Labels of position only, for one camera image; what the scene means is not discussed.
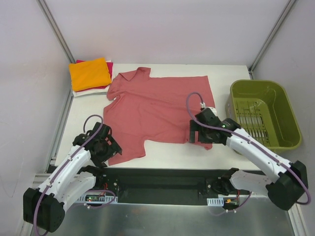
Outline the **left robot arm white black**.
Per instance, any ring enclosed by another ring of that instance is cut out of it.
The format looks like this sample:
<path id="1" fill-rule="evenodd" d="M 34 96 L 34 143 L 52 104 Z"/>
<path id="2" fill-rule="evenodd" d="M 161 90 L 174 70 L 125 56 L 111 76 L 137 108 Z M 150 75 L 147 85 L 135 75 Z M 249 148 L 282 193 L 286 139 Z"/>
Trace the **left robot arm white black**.
<path id="1" fill-rule="evenodd" d="M 110 126 L 96 122 L 92 130 L 75 137 L 63 162 L 37 188 L 23 195 L 23 220 L 46 232 L 56 231 L 66 212 L 85 193 L 87 208 L 114 203 L 117 190 L 105 179 L 106 162 L 122 149 Z"/>

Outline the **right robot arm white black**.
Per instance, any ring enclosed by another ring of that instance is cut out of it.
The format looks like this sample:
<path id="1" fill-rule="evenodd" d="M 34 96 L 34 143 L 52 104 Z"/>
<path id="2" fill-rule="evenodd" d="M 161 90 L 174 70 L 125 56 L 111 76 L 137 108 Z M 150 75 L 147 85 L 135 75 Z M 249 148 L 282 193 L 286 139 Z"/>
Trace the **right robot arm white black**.
<path id="1" fill-rule="evenodd" d="M 303 195 L 307 196 L 303 204 L 311 203 L 307 169 L 302 162 L 292 163 L 280 157 L 256 141 L 234 120 L 220 120 L 213 108 L 201 108 L 200 113 L 190 117 L 190 143 L 222 144 L 246 157 L 263 172 L 258 175 L 231 168 L 212 183 L 215 192 L 226 196 L 237 190 L 259 193 L 282 210 L 301 204 L 299 199 Z"/>

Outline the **salmon pink polo shirt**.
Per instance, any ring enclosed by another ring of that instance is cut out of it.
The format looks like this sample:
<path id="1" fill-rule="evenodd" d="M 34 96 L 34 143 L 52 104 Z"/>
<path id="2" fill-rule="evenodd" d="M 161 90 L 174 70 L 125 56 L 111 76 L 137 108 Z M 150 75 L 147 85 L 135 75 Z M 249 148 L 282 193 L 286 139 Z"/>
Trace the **salmon pink polo shirt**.
<path id="1" fill-rule="evenodd" d="M 191 113 L 200 111 L 201 99 L 207 106 L 215 102 L 207 76 L 150 77 L 150 68 L 119 73 L 107 92 L 111 103 L 103 109 L 104 123 L 122 148 L 120 163 L 146 155 L 146 140 L 185 144 L 189 141 Z"/>

